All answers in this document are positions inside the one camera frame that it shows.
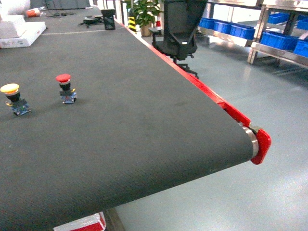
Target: black office chair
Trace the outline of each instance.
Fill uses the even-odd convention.
[[[164,40],[156,41],[158,30],[150,28],[153,33],[152,45],[161,53],[170,56],[173,62],[193,58],[197,50],[194,35],[202,18],[207,0],[165,0],[164,1]],[[177,64],[184,71],[194,74],[188,64]]]

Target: black device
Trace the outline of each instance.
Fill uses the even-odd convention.
[[[80,25],[85,24],[87,28],[89,28],[91,25],[105,25],[105,30],[115,30],[115,19],[114,14],[116,13],[115,9],[107,9],[107,10],[101,10],[102,15],[92,15],[87,16],[83,19],[83,23],[80,23]]]
[[[116,13],[115,9],[107,9],[107,10],[101,10],[103,15],[103,21],[105,24],[105,30],[115,30],[115,19],[114,15]]]

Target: orange object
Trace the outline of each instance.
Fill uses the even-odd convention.
[[[26,14],[27,14],[27,17],[28,17],[28,18],[31,18],[31,17],[39,17],[39,16],[40,16],[40,11],[39,11],[38,8],[34,8],[34,9],[32,9],[32,10],[28,10],[28,11],[26,12]]]

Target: white cylinder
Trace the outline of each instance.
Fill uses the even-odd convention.
[[[0,14],[14,15],[25,14],[30,9],[30,0],[1,0]]]

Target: cardboard box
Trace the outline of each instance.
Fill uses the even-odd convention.
[[[0,39],[18,38],[26,31],[23,15],[6,15],[0,21]]]
[[[45,29],[44,22],[26,23],[26,31],[21,37],[0,39],[0,48],[29,47]]]

